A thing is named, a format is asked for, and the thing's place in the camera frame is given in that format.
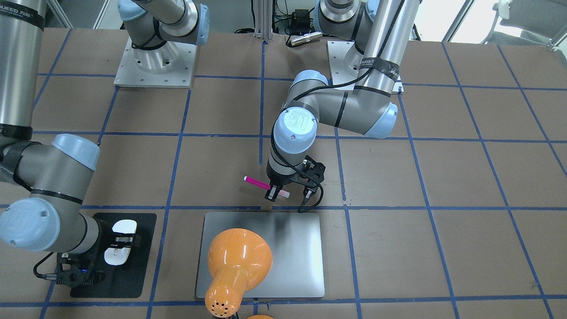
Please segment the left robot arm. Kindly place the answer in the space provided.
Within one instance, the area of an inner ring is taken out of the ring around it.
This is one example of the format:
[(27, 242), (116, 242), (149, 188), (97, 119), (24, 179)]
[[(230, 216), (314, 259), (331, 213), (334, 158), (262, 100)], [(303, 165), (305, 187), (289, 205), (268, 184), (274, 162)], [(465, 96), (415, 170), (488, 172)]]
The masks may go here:
[(409, 42), (419, 0), (320, 0), (314, 26), (324, 34), (353, 42), (358, 60), (354, 78), (332, 83), (320, 72), (296, 75), (271, 129), (269, 186), (275, 201), (286, 184), (304, 187), (304, 202), (322, 190), (324, 165), (307, 155), (320, 124), (384, 139), (393, 130), (398, 107), (391, 93)]

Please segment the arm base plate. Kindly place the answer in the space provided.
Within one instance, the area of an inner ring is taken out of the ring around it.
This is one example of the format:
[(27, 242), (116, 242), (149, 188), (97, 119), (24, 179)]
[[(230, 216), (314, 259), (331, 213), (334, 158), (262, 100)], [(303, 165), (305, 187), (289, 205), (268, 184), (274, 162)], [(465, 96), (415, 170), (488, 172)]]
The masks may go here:
[[(355, 42), (340, 42), (329, 40), (327, 42), (327, 52), (329, 57), (330, 72), (333, 84), (343, 84), (355, 80), (365, 73), (366, 69), (360, 69), (361, 60), (365, 58), (355, 48)], [(400, 75), (400, 62), (391, 61), (391, 57), (381, 57), (384, 66), (389, 66), (384, 75), (374, 70), (370, 77), (363, 80), (361, 85), (397, 94), (403, 92), (404, 88), (400, 77), (393, 78), (393, 75)]]
[(128, 39), (114, 84), (134, 88), (179, 88), (192, 85), (198, 46), (167, 42), (153, 51), (132, 47)]

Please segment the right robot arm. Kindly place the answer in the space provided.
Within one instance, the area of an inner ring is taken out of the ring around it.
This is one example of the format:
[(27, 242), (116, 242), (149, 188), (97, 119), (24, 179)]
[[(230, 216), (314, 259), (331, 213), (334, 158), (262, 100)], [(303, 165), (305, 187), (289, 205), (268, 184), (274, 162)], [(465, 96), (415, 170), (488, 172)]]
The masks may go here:
[[(79, 212), (101, 150), (77, 135), (50, 145), (31, 140), (45, 6), (1, 2), (1, 180), (30, 192), (2, 212), (1, 238), (31, 252), (81, 254), (101, 238), (101, 226)], [(116, 83), (188, 87), (195, 46), (209, 36), (209, 9), (192, 0), (120, 0), (118, 9), (130, 45)]]

